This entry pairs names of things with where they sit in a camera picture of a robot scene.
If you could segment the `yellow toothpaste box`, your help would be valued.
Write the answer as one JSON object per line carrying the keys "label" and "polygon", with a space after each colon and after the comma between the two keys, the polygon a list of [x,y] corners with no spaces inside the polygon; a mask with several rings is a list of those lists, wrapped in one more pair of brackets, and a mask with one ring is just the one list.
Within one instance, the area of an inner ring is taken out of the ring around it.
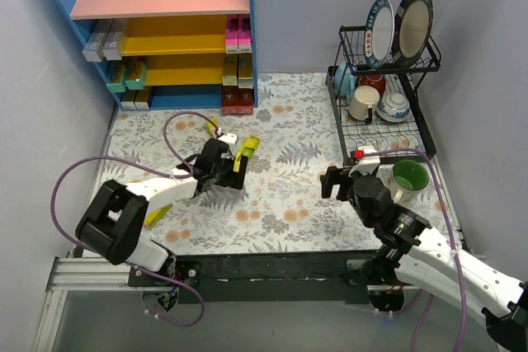
{"label": "yellow toothpaste box", "polygon": [[218,138],[221,135],[221,128],[219,127],[218,120],[215,117],[210,117],[206,121],[206,126],[213,138]]}
{"label": "yellow toothpaste box", "polygon": [[144,220],[144,226],[148,229],[152,229],[171,208],[172,204],[168,204],[166,206],[163,206],[162,208],[155,209],[152,213],[146,216]]}
{"label": "yellow toothpaste box", "polygon": [[259,143],[260,143],[260,139],[256,136],[249,136],[244,140],[241,148],[238,150],[235,156],[235,159],[234,159],[234,164],[233,164],[234,172],[239,171],[242,157],[247,157],[248,161],[251,160],[252,155],[258,149]]}

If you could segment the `yellow toothpaste box front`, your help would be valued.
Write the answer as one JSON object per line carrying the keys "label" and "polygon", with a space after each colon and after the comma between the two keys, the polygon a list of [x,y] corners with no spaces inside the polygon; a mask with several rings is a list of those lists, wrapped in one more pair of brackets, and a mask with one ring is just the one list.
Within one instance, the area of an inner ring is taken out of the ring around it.
{"label": "yellow toothpaste box front", "polygon": [[148,229],[152,229],[171,208],[172,204],[168,204],[166,206],[163,206],[162,208],[155,209],[152,213],[146,216],[144,220],[144,226]]}

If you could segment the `silver blue R.O box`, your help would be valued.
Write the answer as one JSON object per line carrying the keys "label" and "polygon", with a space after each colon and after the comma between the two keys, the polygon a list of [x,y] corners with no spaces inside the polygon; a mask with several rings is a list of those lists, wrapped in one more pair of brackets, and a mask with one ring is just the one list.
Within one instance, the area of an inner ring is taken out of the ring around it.
{"label": "silver blue R.O box", "polygon": [[238,87],[253,89],[252,55],[238,55]]}

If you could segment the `silver purple toothpaste box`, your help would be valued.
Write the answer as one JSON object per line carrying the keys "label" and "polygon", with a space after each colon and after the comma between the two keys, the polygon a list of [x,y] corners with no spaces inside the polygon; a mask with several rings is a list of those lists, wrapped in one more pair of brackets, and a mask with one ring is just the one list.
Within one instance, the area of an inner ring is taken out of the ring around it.
{"label": "silver purple toothpaste box", "polygon": [[126,90],[120,99],[120,105],[123,110],[137,110],[135,99],[137,96],[137,91],[135,90]]}

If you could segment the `pink toothpaste box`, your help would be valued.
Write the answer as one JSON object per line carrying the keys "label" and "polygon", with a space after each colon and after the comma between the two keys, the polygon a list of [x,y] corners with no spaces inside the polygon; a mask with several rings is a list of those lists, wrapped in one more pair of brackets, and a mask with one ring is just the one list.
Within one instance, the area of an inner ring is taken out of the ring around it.
{"label": "pink toothpaste box", "polygon": [[238,15],[228,15],[227,23],[225,28],[225,51],[227,54],[238,53],[238,30],[239,30],[239,17]]}
{"label": "pink toothpaste box", "polygon": [[248,14],[238,16],[238,52],[240,54],[252,52],[251,18]]}

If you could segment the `plain silver toothpaste box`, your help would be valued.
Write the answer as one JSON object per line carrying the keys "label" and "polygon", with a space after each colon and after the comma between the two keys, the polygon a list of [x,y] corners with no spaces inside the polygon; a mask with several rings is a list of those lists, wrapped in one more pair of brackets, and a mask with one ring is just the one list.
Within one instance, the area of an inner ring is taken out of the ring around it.
{"label": "plain silver toothpaste box", "polygon": [[95,25],[82,50],[82,54],[88,62],[100,63],[104,59],[103,47],[111,23],[112,19],[103,19]]}

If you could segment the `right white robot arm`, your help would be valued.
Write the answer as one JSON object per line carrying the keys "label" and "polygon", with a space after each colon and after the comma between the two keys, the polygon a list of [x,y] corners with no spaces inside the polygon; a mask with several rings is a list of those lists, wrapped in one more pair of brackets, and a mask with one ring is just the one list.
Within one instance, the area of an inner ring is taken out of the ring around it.
{"label": "right white robot arm", "polygon": [[324,199],[335,190],[382,243],[373,258],[353,270],[357,283],[417,286],[482,322],[504,349],[527,349],[525,282],[452,247],[425,218],[400,205],[400,192],[392,194],[373,174],[329,167],[320,182]]}

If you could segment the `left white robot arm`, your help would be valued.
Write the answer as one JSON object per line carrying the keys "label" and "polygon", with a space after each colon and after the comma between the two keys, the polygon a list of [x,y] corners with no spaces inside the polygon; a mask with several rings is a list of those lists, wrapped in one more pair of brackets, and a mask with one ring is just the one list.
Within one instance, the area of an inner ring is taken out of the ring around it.
{"label": "left white robot arm", "polygon": [[103,183],[75,237],[113,265],[137,265],[147,270],[156,285],[170,284],[176,274],[176,255],[142,234],[145,220],[213,185],[241,190],[252,154],[233,154],[229,137],[209,139],[200,153],[185,158],[165,176],[126,184],[115,180]]}

